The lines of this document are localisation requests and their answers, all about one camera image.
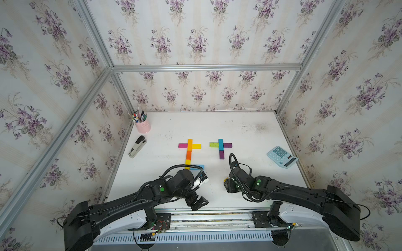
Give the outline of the light blue wooden block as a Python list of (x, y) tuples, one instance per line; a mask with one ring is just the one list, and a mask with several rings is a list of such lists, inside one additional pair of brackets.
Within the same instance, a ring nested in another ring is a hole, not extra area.
[[(205, 165), (194, 165), (194, 166), (198, 166), (198, 167), (202, 168), (203, 170), (205, 170)], [(190, 167), (190, 170), (199, 170), (199, 169), (194, 168), (194, 167)]]

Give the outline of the teal wooden block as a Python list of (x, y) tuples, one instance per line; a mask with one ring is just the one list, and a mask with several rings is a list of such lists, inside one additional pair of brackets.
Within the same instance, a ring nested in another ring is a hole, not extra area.
[(223, 151), (223, 150), (224, 150), (223, 139), (218, 139), (218, 149), (219, 149), (219, 151)]

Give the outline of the orange wooden block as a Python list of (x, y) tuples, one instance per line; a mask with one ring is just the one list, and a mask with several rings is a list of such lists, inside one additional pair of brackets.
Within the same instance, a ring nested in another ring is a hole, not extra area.
[(192, 151), (187, 151), (187, 153), (186, 153), (186, 160), (191, 160), (191, 158), (192, 158)]

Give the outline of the orange-yellow wooden block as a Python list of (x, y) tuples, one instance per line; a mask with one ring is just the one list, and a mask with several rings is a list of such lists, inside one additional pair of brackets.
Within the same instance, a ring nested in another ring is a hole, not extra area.
[(187, 151), (192, 151), (193, 149), (193, 140), (192, 139), (188, 139), (187, 142)]

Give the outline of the purple wooden block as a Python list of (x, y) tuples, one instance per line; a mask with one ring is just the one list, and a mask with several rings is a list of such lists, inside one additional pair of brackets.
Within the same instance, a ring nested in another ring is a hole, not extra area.
[(224, 151), (223, 151), (223, 150), (220, 150), (220, 151), (219, 151), (219, 159), (220, 159), (220, 160), (224, 160), (224, 159), (225, 159), (225, 154), (224, 154)]

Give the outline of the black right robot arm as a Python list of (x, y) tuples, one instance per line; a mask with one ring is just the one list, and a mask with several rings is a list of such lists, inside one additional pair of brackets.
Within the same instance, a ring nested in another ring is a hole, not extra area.
[(303, 188), (266, 176), (253, 177), (233, 167), (224, 187), (228, 193), (242, 193), (244, 199), (251, 202), (283, 201), (315, 211), (336, 235), (353, 242), (360, 240), (361, 206), (335, 186)]

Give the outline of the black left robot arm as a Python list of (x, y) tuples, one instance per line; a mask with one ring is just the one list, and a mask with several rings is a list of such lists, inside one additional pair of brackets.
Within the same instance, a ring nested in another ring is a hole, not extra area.
[[(155, 207), (184, 199), (192, 211), (208, 204), (196, 191), (207, 182), (203, 168), (194, 175), (184, 165), (168, 168), (159, 178), (145, 182), (137, 192), (102, 204), (89, 205), (88, 201), (77, 204), (71, 212), (62, 217), (64, 248), (66, 251), (85, 251), (94, 242), (116, 229), (117, 223), (127, 220), (131, 229), (146, 230), (157, 221)], [(128, 217), (141, 212), (145, 218), (137, 226)]]

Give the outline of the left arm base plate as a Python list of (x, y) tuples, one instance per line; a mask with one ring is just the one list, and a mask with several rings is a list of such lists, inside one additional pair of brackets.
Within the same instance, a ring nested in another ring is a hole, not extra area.
[(141, 228), (134, 228), (135, 231), (166, 231), (171, 226), (171, 213), (157, 213), (155, 219), (148, 220)]

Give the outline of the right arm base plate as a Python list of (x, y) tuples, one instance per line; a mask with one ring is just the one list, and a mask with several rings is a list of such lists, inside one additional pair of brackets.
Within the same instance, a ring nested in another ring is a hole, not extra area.
[(284, 228), (291, 230), (295, 227), (295, 223), (287, 223), (280, 218), (278, 212), (253, 211), (252, 219), (255, 228)]

